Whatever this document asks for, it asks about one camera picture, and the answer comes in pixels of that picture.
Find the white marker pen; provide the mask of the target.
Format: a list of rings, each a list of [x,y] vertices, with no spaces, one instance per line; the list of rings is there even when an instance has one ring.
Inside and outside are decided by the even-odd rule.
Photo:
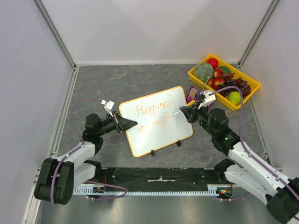
[[[178,115],[179,113],[181,113],[181,112],[183,111],[183,109],[188,108],[188,107],[194,105],[194,103],[195,103],[195,100],[191,100],[186,106],[182,106],[182,107],[180,107],[180,108],[179,108],[179,111],[176,112],[176,113],[174,113],[173,116]]]

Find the yellow framed whiteboard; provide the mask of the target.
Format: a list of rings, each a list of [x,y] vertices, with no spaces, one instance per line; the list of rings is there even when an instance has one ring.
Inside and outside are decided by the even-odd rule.
[[[138,158],[191,137],[192,124],[182,113],[175,115],[185,105],[181,86],[121,103],[120,115],[137,122],[126,131],[132,155]]]

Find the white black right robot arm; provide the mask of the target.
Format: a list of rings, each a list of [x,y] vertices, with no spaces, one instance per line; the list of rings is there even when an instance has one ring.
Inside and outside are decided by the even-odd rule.
[[[299,179],[289,178],[261,159],[241,136],[232,131],[224,110],[208,111],[197,106],[182,106],[189,123],[199,125],[212,137],[213,146],[227,156],[225,167],[214,171],[218,183],[235,183],[264,203],[268,212],[286,224],[299,213]]]

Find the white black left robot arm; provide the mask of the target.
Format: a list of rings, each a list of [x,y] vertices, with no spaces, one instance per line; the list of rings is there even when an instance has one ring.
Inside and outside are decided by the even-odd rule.
[[[102,136],[112,131],[123,133],[137,124],[117,112],[112,112],[105,120],[95,113],[89,114],[80,143],[60,157],[43,161],[34,191],[35,199],[65,205],[73,191],[85,181],[99,183],[103,177],[102,171],[87,160],[100,151]]]

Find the purple grape snack bag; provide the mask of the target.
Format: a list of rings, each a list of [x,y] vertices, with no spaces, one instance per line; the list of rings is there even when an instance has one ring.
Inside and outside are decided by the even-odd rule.
[[[191,101],[191,100],[195,100],[195,106],[198,107],[199,106],[199,101],[200,101],[200,96],[199,94],[205,91],[203,89],[198,89],[195,88],[194,85],[191,86],[191,88],[189,89],[189,92],[187,94],[187,98],[186,98],[186,102],[187,104]]]

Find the green netted melon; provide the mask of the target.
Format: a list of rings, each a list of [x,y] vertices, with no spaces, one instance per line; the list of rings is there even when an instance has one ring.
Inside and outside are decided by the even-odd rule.
[[[195,67],[193,74],[196,78],[205,83],[207,80],[212,78],[214,68],[207,62],[200,63]]]

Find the yellow plastic fruit tray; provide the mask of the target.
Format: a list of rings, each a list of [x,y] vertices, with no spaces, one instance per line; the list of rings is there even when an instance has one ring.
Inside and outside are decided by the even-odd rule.
[[[241,78],[242,81],[245,81],[245,84],[247,86],[247,88],[245,88],[246,97],[243,98],[243,104],[245,104],[250,99],[250,97],[259,89],[260,84],[256,80],[254,80],[251,77],[247,76],[246,74],[239,71],[238,69],[236,69],[235,67],[233,67],[229,63],[225,62],[224,60],[220,59],[216,55],[209,54],[200,63],[205,63],[211,58],[215,58],[218,61],[219,66],[225,66],[225,67],[229,68],[230,71],[232,73],[234,73],[234,79],[235,80],[238,80],[239,78]],[[197,86],[199,86],[200,88],[208,89],[208,90],[211,90],[212,92],[215,92],[215,90],[210,85],[207,84],[206,86],[204,86],[205,82],[202,82],[200,79],[198,79],[195,76],[194,71],[195,71],[196,66],[194,66],[192,69],[190,69],[188,71],[189,79],[193,83],[195,83]],[[218,101],[220,101],[222,104],[224,104],[227,108],[229,108],[232,111],[239,110],[241,108],[240,103],[234,105],[232,102],[229,101],[228,96],[223,96],[222,93],[223,93],[223,91],[220,92],[220,93],[215,94],[215,97]]]

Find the red yellow peach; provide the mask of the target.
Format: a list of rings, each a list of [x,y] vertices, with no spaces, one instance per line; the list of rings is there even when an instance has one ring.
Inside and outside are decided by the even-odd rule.
[[[222,69],[216,69],[214,71],[214,78],[223,78],[226,73]]]

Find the red apple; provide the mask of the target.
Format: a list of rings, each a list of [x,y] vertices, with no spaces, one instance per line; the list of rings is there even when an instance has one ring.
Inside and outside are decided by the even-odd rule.
[[[213,67],[213,69],[218,68],[218,65],[219,65],[219,62],[218,62],[218,60],[216,58],[210,58],[210,59],[208,59],[207,63],[209,63]]]

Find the green orange mango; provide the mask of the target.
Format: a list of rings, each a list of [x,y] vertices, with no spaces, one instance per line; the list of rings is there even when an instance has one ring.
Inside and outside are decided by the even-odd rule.
[[[228,73],[231,72],[231,70],[228,67],[226,67],[226,66],[221,66],[219,68],[222,70],[222,73],[228,74]]]

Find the dark purple grape bunch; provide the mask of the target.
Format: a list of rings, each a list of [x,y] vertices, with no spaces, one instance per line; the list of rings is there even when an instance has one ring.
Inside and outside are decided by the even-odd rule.
[[[219,89],[223,89],[228,86],[235,86],[235,87],[239,88],[240,91],[242,92],[242,96],[244,98],[247,97],[251,93],[251,86],[249,85],[249,83],[247,81],[244,81],[241,78],[238,78],[238,79],[227,78],[227,79],[225,79],[225,81],[223,83],[221,82],[218,87],[219,87]],[[237,89],[235,89],[235,88],[226,89],[226,90],[220,91],[220,94],[224,97],[228,97],[229,94],[233,91],[237,91]]]

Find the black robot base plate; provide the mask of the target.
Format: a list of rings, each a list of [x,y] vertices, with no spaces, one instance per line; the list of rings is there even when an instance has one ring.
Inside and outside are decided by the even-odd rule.
[[[129,191],[204,191],[210,184],[232,185],[213,168],[101,168],[86,181],[93,182],[120,186]]]

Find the aluminium frame rail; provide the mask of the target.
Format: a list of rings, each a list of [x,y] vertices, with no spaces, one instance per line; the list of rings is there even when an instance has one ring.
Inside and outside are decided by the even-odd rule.
[[[76,63],[74,62],[72,56],[70,55],[61,35],[59,34],[58,29],[56,28],[53,20],[51,19],[51,16],[49,12],[47,11],[44,3],[42,0],[33,0],[35,6],[39,10],[44,22],[46,23],[48,29],[50,30],[52,36],[54,37],[56,43],[58,44],[59,48],[61,49],[63,55],[65,56],[67,62],[72,67],[72,69],[76,69]]]

